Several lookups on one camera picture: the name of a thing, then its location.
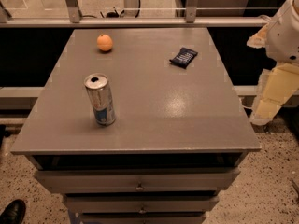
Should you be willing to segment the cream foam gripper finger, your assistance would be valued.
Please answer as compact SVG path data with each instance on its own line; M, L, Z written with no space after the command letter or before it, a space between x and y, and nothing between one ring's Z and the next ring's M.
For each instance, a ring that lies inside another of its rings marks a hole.
M269 25L266 24L257 33L251 36L247 41L247 45L255 49L266 48L267 47L266 37L267 37L268 27Z
M258 126L269 123L298 89L299 65L297 63L277 63L271 71L263 70L249 121Z

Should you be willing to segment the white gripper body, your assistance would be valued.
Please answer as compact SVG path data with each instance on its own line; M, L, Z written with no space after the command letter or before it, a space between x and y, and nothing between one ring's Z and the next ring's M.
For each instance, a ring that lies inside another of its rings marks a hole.
M299 63L299 0L286 0L269 22L266 55L284 63Z

